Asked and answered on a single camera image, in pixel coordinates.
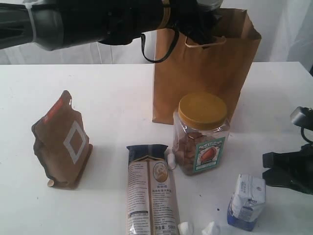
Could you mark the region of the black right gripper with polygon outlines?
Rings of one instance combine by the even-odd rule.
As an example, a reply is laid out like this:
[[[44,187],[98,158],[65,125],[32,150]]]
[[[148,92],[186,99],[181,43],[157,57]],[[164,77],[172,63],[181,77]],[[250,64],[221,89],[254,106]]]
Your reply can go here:
[[[313,145],[306,144],[298,152],[263,154],[262,173],[266,185],[288,188],[304,194],[313,193]]]

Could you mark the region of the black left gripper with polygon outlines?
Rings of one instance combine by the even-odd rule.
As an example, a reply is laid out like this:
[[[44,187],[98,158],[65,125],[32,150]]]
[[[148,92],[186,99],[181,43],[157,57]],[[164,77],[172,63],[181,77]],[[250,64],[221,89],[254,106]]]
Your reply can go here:
[[[221,19],[220,8],[202,11],[196,0],[169,1],[170,20],[168,27],[191,39],[198,45],[217,42],[213,29]]]

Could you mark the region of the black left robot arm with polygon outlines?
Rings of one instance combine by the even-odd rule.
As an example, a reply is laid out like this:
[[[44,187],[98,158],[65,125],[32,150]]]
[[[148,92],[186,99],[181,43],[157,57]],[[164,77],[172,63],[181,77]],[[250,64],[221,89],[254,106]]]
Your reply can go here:
[[[1,3],[0,47],[36,43],[57,50],[99,42],[127,45],[142,33],[172,29],[198,44],[213,42],[221,2],[196,0],[25,0]]]

